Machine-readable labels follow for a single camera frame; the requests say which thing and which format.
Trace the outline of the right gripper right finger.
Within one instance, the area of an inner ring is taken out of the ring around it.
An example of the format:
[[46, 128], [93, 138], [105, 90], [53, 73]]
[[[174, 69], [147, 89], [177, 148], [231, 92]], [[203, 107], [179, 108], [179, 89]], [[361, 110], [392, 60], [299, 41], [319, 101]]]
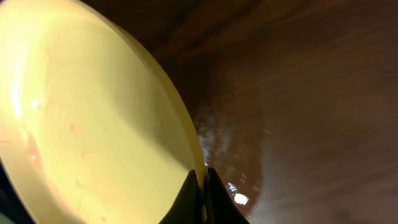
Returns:
[[249, 224], [235, 207], [218, 173], [207, 169], [205, 183], [207, 224]]

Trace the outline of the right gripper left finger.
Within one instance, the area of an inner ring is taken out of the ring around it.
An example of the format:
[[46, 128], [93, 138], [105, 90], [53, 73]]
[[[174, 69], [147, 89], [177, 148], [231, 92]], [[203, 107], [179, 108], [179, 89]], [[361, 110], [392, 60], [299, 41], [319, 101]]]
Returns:
[[174, 203], [160, 224], [202, 224], [201, 192], [195, 170], [185, 179]]

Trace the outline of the yellow plate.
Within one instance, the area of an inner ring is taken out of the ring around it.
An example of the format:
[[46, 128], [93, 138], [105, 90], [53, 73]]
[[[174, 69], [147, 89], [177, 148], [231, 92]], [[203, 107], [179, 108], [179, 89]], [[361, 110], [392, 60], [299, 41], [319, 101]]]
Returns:
[[81, 1], [1, 2], [2, 223], [159, 223], [191, 170], [202, 202], [193, 123], [135, 38]]

